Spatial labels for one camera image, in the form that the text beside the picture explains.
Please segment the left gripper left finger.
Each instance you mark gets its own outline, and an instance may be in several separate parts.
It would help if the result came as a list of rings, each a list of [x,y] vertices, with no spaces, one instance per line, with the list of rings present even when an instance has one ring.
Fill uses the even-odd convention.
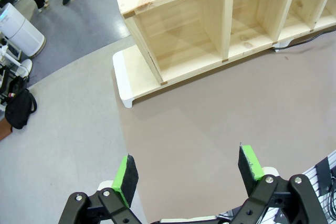
[[[111,186],[88,196],[83,192],[72,193],[63,209],[59,223],[140,223],[132,212],[131,204],[139,180],[133,156],[123,157]]]

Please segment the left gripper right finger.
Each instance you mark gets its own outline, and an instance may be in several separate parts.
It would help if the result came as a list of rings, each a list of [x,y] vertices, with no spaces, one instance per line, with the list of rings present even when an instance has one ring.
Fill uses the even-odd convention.
[[[306,175],[285,180],[266,174],[250,145],[239,146],[238,168],[248,198],[231,223],[261,223],[270,208],[280,209],[289,223],[328,222]]]

